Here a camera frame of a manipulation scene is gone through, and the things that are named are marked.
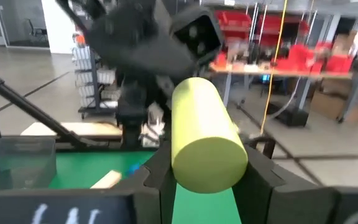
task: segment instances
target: white wall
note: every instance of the white wall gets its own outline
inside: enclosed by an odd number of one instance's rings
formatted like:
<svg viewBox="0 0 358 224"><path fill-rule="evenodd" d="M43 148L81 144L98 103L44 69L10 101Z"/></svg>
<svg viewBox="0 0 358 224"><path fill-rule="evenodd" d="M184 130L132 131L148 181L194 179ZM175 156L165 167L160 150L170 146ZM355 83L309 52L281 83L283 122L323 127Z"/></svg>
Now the white wall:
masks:
<svg viewBox="0 0 358 224"><path fill-rule="evenodd" d="M74 23L60 9L55 0L42 0L49 48L53 54L70 54L73 46Z"/></svg>

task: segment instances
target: chair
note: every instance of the chair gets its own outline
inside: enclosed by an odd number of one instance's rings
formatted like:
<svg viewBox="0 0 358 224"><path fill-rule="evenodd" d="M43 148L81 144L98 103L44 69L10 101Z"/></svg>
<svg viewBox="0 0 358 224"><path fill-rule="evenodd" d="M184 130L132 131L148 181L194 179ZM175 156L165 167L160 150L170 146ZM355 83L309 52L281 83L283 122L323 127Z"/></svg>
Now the chair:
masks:
<svg viewBox="0 0 358 224"><path fill-rule="evenodd" d="M46 28L39 28L34 27L31 19L26 19L26 21L29 23L31 31L30 35L37 38L38 41L48 41L48 32Z"/></svg>

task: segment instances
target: workbench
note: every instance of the workbench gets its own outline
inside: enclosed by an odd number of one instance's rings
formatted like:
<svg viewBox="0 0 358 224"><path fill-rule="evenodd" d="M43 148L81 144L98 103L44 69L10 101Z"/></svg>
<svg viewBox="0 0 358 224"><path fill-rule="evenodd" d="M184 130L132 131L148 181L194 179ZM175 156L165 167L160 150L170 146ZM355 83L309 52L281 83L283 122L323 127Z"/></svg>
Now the workbench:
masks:
<svg viewBox="0 0 358 224"><path fill-rule="evenodd" d="M340 78L340 79L351 79L352 73L338 73L338 72L307 72L307 71L296 71L296 70L275 70L270 68L266 64L262 65L244 65L241 63L227 64L226 66L217 66L214 63L209 65L210 69L217 74L227 75L224 87L223 103L225 106L229 103L229 94L231 87L232 75L244 76L244 91L249 90L251 82L250 76L252 75L273 75L275 77L298 77L300 82L296 89L296 101L295 106L302 109L305 105L306 96L310 87L311 80L319 80L321 78Z"/></svg>
<svg viewBox="0 0 358 224"><path fill-rule="evenodd" d="M112 136L121 132L111 124L62 123L64 127L85 136ZM42 123L34 123L22 136L54 136ZM152 152L59 152L57 174L49 185L51 189L90 188L110 170L126 177L134 164L142 164ZM231 189L218 194L196 194L177 186L173 224L241 224Z"/></svg>

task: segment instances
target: clear plastic bin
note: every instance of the clear plastic bin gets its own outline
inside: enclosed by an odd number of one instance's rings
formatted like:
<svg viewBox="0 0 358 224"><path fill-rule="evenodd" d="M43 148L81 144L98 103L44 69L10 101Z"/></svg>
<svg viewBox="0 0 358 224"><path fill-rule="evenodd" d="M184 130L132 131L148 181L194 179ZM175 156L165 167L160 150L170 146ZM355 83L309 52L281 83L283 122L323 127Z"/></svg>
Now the clear plastic bin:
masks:
<svg viewBox="0 0 358 224"><path fill-rule="evenodd" d="M55 175L53 138L0 138L0 190L47 188Z"/></svg>

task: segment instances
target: green surface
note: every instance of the green surface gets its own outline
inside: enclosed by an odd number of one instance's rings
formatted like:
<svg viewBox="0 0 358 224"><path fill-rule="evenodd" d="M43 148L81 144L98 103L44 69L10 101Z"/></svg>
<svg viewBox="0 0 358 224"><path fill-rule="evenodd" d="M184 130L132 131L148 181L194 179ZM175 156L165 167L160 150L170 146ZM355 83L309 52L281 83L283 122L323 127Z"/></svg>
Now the green surface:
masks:
<svg viewBox="0 0 358 224"><path fill-rule="evenodd" d="M145 162L151 152L57 154L57 176L52 189L90 188L110 170L125 175L130 166ZM217 194L196 194L177 187L173 224L238 224L237 207L231 190Z"/></svg>

